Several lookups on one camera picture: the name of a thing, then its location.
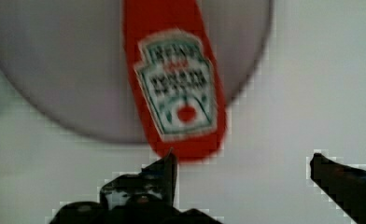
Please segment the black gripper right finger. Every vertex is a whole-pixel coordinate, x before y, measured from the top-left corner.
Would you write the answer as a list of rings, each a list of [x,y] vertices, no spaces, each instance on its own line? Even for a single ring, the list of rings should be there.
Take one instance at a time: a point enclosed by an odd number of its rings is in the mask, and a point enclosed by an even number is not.
[[[357,224],[366,224],[366,170],[315,153],[310,178]]]

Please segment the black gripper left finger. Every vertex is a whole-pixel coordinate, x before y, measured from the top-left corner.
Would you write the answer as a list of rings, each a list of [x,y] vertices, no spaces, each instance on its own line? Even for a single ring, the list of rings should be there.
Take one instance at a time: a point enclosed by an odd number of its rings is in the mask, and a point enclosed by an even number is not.
[[[64,205],[49,224],[222,224],[198,209],[174,207],[177,159],[172,151],[138,174],[103,185],[99,201]]]

